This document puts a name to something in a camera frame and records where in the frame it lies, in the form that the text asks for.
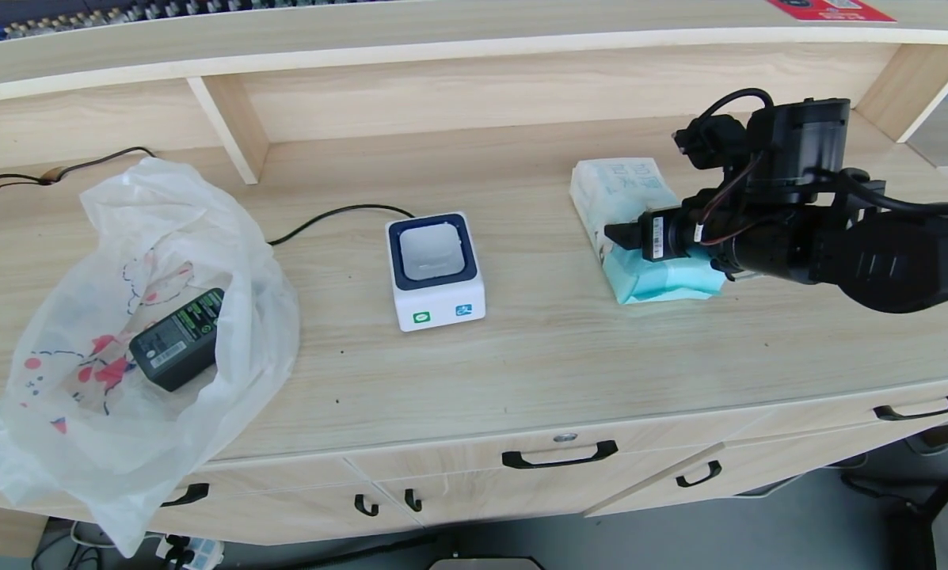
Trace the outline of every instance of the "black power adapter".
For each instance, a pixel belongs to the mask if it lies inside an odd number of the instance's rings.
[[[216,362],[221,303],[223,290],[210,289],[133,336],[129,351],[147,379],[174,392]]]

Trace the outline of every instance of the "white plastic bag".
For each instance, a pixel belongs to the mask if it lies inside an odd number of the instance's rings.
[[[0,491],[16,505],[66,491],[132,556],[181,478],[290,375],[299,304],[249,213],[191,166],[147,158],[80,200],[100,243],[33,314],[13,354]],[[129,340],[213,287],[224,289],[217,365],[167,393],[136,366]]]

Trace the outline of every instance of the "white label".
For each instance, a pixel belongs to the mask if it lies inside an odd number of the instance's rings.
[[[176,355],[177,353],[180,353],[180,352],[183,351],[184,349],[185,349],[185,341],[184,341],[184,340],[178,340],[178,341],[177,341],[177,345],[174,345],[174,346],[170,347],[169,349],[167,349],[167,350],[163,351],[162,353],[160,353],[160,355],[159,355],[158,357],[152,359],[152,360],[150,361],[150,365],[151,365],[152,367],[156,368],[156,367],[158,367],[159,365],[162,365],[163,363],[165,363],[165,362],[171,360],[171,359],[174,357],[174,355]]]
[[[841,10],[861,9],[861,4],[858,4],[857,2],[851,2],[851,0],[825,0],[825,3],[836,8],[840,8]]]
[[[663,256],[663,217],[653,218],[653,259]]]

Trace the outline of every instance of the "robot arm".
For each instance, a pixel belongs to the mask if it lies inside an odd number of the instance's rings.
[[[766,105],[747,127],[713,115],[738,97]],[[843,169],[849,115],[849,100],[773,105],[760,89],[731,93],[674,134],[692,165],[723,169],[723,183],[604,234],[652,262],[705,257],[728,278],[832,283],[883,313],[947,302],[948,204],[889,198],[883,180]],[[832,205],[814,205],[819,194]]]

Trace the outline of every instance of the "wooden countertop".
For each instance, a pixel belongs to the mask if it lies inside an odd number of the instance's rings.
[[[569,198],[579,159],[653,156],[680,196],[716,184],[668,133],[687,118],[502,127],[274,145],[245,188],[219,149],[197,166],[277,238],[319,212],[384,202],[463,210],[488,296],[484,321],[403,333],[384,212],[322,221],[278,246],[299,289],[303,345],[286,386],[218,458],[306,454],[825,397],[948,378],[948,303],[872,313],[832,286],[771,278],[706,302],[618,306]],[[76,195],[135,161],[49,188],[0,192],[0,394],[33,310],[96,235]],[[894,197],[948,200],[948,181],[851,117],[847,165]],[[22,172],[40,173],[43,167]]]
[[[188,76],[696,44],[948,44],[945,0],[895,23],[796,21],[764,0],[413,0],[167,18],[0,43],[0,100]]]

